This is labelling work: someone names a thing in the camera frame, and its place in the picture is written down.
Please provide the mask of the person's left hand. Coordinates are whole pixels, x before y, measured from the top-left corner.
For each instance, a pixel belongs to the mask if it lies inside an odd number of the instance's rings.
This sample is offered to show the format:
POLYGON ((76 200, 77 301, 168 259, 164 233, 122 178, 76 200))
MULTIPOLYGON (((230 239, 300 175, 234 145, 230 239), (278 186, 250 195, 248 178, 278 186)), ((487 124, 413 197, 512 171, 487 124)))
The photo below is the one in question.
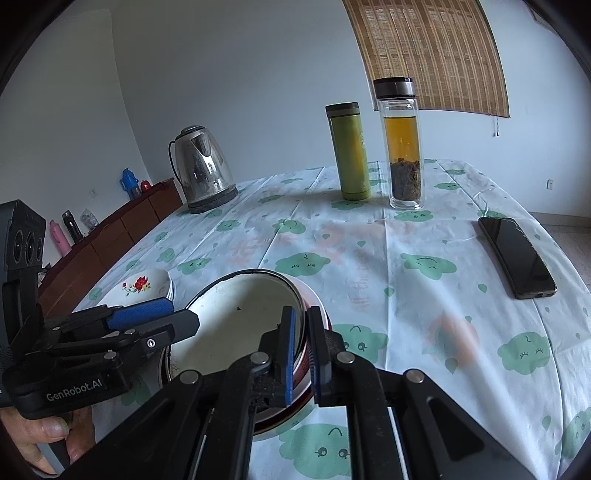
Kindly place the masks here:
POLYGON ((15 408, 8 407, 1 409, 1 421, 25 461, 44 474, 55 475, 56 471, 42 454, 38 444, 65 440, 71 463, 95 445, 91 407, 75 410, 70 421, 61 417, 28 420, 15 408))

